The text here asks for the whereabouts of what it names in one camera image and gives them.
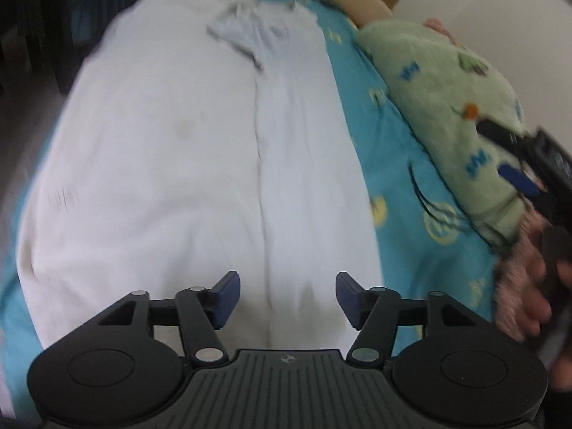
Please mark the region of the person's right hand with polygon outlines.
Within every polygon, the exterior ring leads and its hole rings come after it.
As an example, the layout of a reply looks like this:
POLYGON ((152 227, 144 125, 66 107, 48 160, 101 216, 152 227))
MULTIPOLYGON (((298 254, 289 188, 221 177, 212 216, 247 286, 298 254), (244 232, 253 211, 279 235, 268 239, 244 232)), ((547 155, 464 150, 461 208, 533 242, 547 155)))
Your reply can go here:
MULTIPOLYGON (((547 272, 545 261, 540 252, 542 230, 533 230, 528 235, 534 251, 527 257, 526 272, 529 282, 521 294, 521 306, 515 314, 516 325, 525 339, 536 337, 541 327, 552 318, 552 307, 540 291, 540 284, 547 272)), ((561 351, 548 371, 551 389, 559 392, 571 391, 571 340, 561 351)))

